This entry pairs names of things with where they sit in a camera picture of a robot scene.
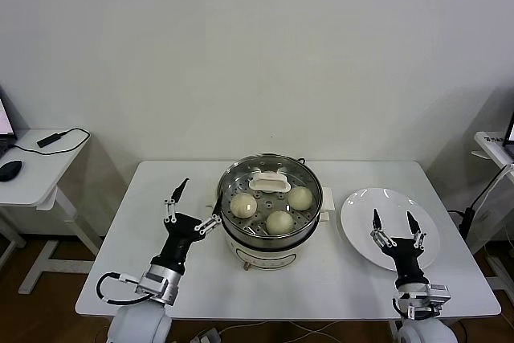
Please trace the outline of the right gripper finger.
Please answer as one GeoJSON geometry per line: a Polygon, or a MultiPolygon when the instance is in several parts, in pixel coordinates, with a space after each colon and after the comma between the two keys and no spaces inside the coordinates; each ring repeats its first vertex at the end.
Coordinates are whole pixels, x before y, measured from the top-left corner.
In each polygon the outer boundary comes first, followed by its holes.
{"type": "Polygon", "coordinates": [[[414,248],[423,251],[423,241],[426,234],[421,231],[418,221],[414,218],[410,211],[406,212],[406,216],[409,223],[411,234],[413,235],[414,248]]]}
{"type": "Polygon", "coordinates": [[[379,247],[396,247],[397,244],[390,238],[382,229],[381,218],[377,211],[377,209],[373,210],[373,221],[372,221],[373,229],[370,232],[373,241],[379,247]]]}

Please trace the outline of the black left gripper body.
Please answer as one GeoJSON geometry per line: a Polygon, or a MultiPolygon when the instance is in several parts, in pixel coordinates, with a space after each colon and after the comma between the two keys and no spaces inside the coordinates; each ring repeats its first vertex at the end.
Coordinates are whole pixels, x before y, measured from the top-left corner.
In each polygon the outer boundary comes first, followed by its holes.
{"type": "Polygon", "coordinates": [[[165,218],[164,225],[168,231],[168,238],[161,252],[152,258],[151,264],[184,274],[190,245],[204,239],[204,235],[195,230],[202,221],[182,213],[176,213],[175,219],[176,222],[173,223],[169,218],[165,218]]]}

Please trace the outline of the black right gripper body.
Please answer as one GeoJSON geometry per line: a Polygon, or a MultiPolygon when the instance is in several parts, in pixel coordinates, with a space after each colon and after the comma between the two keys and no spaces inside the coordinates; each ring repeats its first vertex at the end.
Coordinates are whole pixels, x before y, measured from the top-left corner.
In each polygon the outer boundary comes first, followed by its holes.
{"type": "Polygon", "coordinates": [[[381,251],[394,261],[398,274],[395,285],[428,284],[429,280],[424,276],[424,272],[418,265],[418,257],[423,253],[423,250],[414,246],[413,239],[392,238],[392,240],[395,245],[391,247],[385,245],[381,248],[381,251]]]}

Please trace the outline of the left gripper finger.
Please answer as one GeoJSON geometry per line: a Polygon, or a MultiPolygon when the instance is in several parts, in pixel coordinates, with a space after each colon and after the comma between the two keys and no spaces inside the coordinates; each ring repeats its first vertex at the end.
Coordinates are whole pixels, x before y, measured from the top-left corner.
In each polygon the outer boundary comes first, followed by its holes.
{"type": "Polygon", "coordinates": [[[194,227],[194,231],[198,232],[200,235],[207,235],[210,233],[215,227],[222,223],[222,195],[218,196],[218,199],[214,205],[214,209],[212,214],[206,220],[200,222],[198,225],[194,227]]]}
{"type": "Polygon", "coordinates": [[[173,191],[173,193],[164,201],[165,204],[165,223],[175,223],[177,221],[176,205],[178,204],[186,184],[189,181],[185,178],[184,181],[173,191]]]}

